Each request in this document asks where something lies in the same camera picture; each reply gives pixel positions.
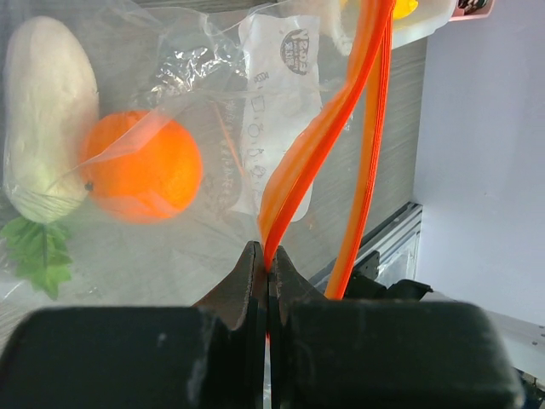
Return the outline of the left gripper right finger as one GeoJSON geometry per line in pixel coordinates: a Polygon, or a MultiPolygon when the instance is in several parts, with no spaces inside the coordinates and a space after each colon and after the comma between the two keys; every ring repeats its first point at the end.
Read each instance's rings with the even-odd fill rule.
{"type": "Polygon", "coordinates": [[[278,249],[269,273],[274,408],[520,408],[524,389],[482,308],[329,300],[278,249]]]}

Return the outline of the orange toy orange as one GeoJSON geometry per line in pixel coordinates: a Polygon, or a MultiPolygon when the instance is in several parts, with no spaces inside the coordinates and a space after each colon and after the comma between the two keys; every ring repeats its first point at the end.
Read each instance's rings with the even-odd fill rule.
{"type": "Polygon", "coordinates": [[[198,195],[204,166],[198,144],[174,120],[141,121],[147,110],[111,113],[85,136],[78,171],[95,205],[133,224],[179,215],[198,195]]]}

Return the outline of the white plastic fruit basket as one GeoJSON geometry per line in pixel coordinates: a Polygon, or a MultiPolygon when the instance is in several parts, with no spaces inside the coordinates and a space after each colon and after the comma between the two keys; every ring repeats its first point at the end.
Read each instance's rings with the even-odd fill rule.
{"type": "MultiPolygon", "coordinates": [[[[374,32],[376,9],[383,3],[386,1],[339,1],[343,31],[351,39],[355,38],[360,9],[364,6],[364,23],[370,24],[370,28],[364,29],[366,34],[364,46],[367,46],[374,32]]],[[[456,1],[451,0],[418,1],[415,11],[403,19],[393,21],[392,49],[432,35],[448,22],[455,6],[456,1]]]]}

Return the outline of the white toy radish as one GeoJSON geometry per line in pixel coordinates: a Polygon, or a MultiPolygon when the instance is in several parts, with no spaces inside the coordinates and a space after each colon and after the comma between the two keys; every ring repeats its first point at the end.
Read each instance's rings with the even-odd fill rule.
{"type": "Polygon", "coordinates": [[[9,39],[3,84],[3,190],[19,215],[1,235],[16,276],[56,299],[72,264],[61,219],[88,194],[76,173],[77,150],[99,117],[95,73],[72,32],[38,16],[9,39]]]}

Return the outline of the yellow toy pepper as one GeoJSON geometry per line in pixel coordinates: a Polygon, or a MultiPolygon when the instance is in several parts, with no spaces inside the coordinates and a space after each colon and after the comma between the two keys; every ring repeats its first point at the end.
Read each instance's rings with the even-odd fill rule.
{"type": "Polygon", "coordinates": [[[402,20],[416,11],[417,0],[396,0],[393,8],[393,20],[402,20]]]}

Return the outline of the clear orange zip top bag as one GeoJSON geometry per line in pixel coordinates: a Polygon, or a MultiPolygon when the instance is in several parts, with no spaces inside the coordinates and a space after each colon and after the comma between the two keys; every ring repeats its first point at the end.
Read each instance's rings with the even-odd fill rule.
{"type": "Polygon", "coordinates": [[[90,131],[111,113],[147,110],[141,124],[158,116],[159,130],[174,120],[190,132],[204,173],[192,204],[161,222],[124,222],[87,194],[61,219],[72,264],[56,299],[16,276],[1,235],[2,340],[42,308],[193,305],[247,242],[266,241],[270,209],[304,171],[318,121],[351,83],[353,39],[339,1],[220,13],[178,1],[2,2],[1,230],[19,215],[3,190],[6,53],[14,31],[38,16],[62,22],[89,57],[99,92],[90,131]]]}

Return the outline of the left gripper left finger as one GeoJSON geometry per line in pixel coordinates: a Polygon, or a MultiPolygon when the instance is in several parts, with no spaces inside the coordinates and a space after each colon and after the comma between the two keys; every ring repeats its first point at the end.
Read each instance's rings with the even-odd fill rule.
{"type": "Polygon", "coordinates": [[[191,307],[42,308],[1,356],[4,408],[260,408],[267,276],[249,242],[191,307]]]}

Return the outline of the pink divided plastic tray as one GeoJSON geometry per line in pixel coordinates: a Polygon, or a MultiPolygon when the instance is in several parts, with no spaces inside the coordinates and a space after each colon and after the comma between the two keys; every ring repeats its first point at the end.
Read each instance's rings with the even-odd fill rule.
{"type": "Polygon", "coordinates": [[[493,10],[495,0],[457,0],[450,22],[485,19],[493,10]]]}

